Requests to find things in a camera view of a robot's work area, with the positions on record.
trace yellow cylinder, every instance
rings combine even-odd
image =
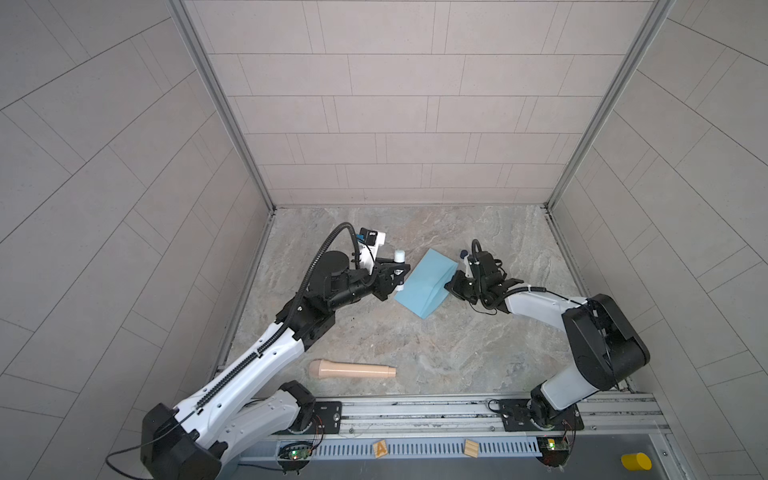
[[[622,455],[621,464],[631,472],[650,470],[650,458],[644,453],[627,453]]]

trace yellow block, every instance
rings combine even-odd
[[[472,440],[465,441],[464,455],[478,458],[478,455],[480,455],[480,444],[477,442],[473,442]]]
[[[377,458],[381,458],[384,455],[389,453],[389,450],[386,448],[386,440],[381,440],[380,442],[376,442],[373,444],[373,451]]]
[[[621,464],[631,472],[650,470],[650,458],[644,453],[627,453],[622,455]]]

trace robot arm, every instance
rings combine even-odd
[[[540,286],[515,286],[523,281],[508,279],[502,262],[477,240],[462,258],[466,271],[457,271],[445,285],[453,296],[472,305],[479,301],[489,310],[530,316],[568,336],[573,361],[531,391],[525,415],[538,427],[553,428],[576,402],[611,389],[650,361],[647,347],[609,296],[566,297]]]
[[[327,251],[345,229],[353,239],[355,269],[345,253]],[[365,228],[355,235],[349,223],[339,225],[318,250],[294,298],[240,358],[175,409],[158,404],[146,414],[141,461],[155,479],[213,479],[223,463],[258,439],[307,428],[315,397],[296,381],[256,405],[250,400],[333,326],[337,309],[369,294],[386,300],[403,284],[411,270],[404,252],[397,250],[394,260],[376,258],[385,238]]]

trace gray tiled wall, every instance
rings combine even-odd
[[[766,30],[762,0],[678,0],[554,208],[700,480],[768,478]]]
[[[185,5],[284,206],[544,202],[651,3]]]
[[[0,44],[0,476],[117,478],[210,375],[267,208],[163,0],[3,2]]]

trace beige cylindrical object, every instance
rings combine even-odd
[[[319,379],[347,377],[355,379],[391,379],[396,368],[385,365],[363,365],[361,363],[338,363],[329,360],[313,360],[310,375]]]

